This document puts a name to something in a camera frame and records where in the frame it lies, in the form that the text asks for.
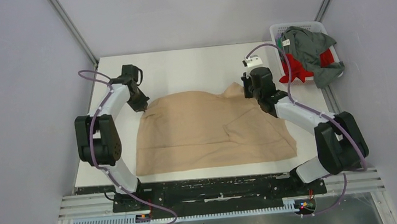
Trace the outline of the beige t-shirt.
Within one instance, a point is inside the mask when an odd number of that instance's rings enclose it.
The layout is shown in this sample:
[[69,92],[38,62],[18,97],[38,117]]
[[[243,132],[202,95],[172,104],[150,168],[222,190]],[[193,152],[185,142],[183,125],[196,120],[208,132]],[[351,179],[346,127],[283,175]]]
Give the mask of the beige t-shirt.
[[283,119],[233,83],[221,94],[185,91],[154,100],[141,116],[136,174],[284,161],[297,155]]

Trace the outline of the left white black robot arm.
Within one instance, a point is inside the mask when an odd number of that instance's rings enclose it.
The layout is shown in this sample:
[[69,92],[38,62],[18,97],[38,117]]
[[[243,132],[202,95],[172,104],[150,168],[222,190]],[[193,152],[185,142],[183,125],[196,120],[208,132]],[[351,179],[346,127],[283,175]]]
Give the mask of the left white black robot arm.
[[125,64],[116,78],[103,74],[100,80],[90,78],[86,73],[86,70],[80,70],[78,75],[104,84],[106,92],[95,110],[74,120],[79,158],[103,172],[117,193],[127,194],[125,202],[128,206],[134,210],[142,209],[146,205],[146,194],[138,190],[140,180],[121,158],[123,146],[115,119],[124,105],[137,113],[147,109],[149,97],[139,88],[143,71],[132,64]]

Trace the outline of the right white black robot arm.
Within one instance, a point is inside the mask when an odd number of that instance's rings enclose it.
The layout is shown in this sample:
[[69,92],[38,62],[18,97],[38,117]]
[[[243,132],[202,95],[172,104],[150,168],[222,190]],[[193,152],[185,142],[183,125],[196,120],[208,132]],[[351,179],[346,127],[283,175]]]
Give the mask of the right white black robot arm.
[[344,171],[361,170],[369,148],[351,113],[322,113],[278,90],[269,68],[258,67],[241,76],[246,98],[255,98],[263,112],[290,121],[315,137],[317,156],[290,171],[291,190],[304,194],[312,182]]

